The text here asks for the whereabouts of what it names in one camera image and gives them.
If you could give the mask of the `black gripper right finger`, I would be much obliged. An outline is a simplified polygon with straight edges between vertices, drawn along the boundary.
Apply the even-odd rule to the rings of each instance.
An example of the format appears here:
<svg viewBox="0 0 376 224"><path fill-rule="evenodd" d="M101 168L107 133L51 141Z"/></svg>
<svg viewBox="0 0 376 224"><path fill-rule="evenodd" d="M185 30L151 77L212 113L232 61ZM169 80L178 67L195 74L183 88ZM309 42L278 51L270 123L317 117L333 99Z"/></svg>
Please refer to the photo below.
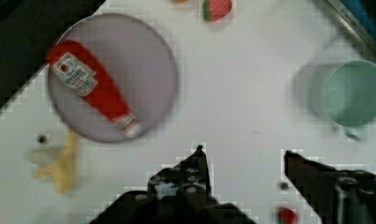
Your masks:
<svg viewBox="0 0 376 224"><path fill-rule="evenodd" d="M322 224L376 224L376 174L338 170L288 150L285 176Z"/></svg>

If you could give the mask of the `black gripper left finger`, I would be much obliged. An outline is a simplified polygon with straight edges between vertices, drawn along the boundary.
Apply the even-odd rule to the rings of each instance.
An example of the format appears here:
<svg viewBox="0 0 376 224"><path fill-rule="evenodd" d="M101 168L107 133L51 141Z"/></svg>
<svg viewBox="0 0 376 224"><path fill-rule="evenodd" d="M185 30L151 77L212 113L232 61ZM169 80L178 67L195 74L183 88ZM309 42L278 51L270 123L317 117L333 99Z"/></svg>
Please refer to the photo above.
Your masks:
<svg viewBox="0 0 376 224"><path fill-rule="evenodd" d="M119 196L90 224L256 224L232 203L211 193L202 146L172 168L151 176L146 190Z"/></svg>

